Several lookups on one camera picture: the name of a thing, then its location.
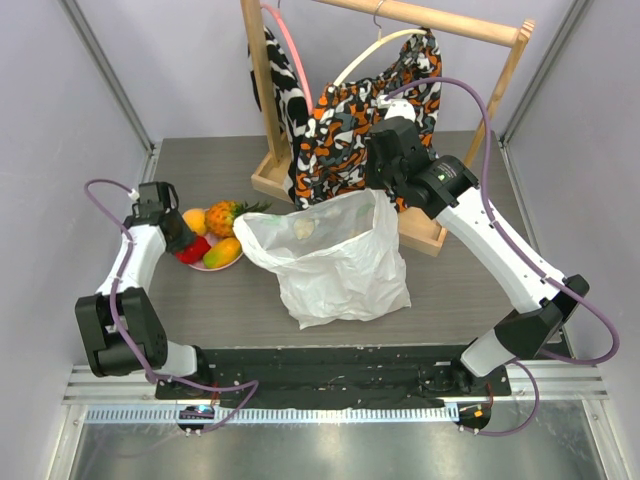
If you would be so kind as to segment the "white plastic bag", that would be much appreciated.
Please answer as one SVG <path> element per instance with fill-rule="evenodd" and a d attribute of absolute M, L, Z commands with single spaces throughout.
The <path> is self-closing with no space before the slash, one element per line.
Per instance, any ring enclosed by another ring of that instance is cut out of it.
<path fill-rule="evenodd" d="M 371 321 L 411 305 L 398 214 L 381 190 L 358 190 L 288 215 L 235 220 L 244 255 L 277 277 L 301 329 Z"/>

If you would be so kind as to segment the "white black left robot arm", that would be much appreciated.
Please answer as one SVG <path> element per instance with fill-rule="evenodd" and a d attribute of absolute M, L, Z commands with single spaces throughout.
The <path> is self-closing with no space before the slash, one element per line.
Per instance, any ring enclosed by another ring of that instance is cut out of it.
<path fill-rule="evenodd" d="M 205 397 L 212 389 L 212 373 L 198 365 L 194 346 L 167 338 L 147 293 L 160 258 L 190 246 L 194 232 L 177 209 L 141 203 L 116 225 L 121 244 L 107 278 L 75 304 L 91 371 L 108 377 L 142 370 L 153 383 L 178 377 L 187 396 Z"/>

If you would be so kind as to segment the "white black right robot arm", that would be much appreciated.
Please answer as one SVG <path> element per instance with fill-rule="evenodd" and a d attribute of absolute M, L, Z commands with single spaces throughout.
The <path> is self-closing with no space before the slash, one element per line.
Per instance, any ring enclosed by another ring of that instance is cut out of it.
<path fill-rule="evenodd" d="M 589 291 L 580 275 L 554 271 L 521 238 L 517 255 L 496 230 L 500 214 L 482 203 L 477 177 L 456 157 L 429 156 L 416 126 L 402 117 L 369 132 L 367 184 L 386 189 L 451 231 L 493 275 L 513 309 L 460 354 L 451 371 L 457 391 L 472 395 L 488 375 L 517 359 L 531 359 L 567 322 L 577 299 Z"/>

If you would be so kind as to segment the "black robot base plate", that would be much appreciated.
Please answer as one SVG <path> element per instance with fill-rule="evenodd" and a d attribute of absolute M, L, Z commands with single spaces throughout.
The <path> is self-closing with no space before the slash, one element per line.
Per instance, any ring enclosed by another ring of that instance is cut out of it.
<path fill-rule="evenodd" d="M 259 383 L 251 408 L 343 410 L 439 407 L 448 399 L 507 397 L 505 367 L 474 380 L 457 369 L 463 348 L 365 346 L 336 348 L 209 349 L 204 358 L 223 407 L 243 399 L 234 386 Z"/>

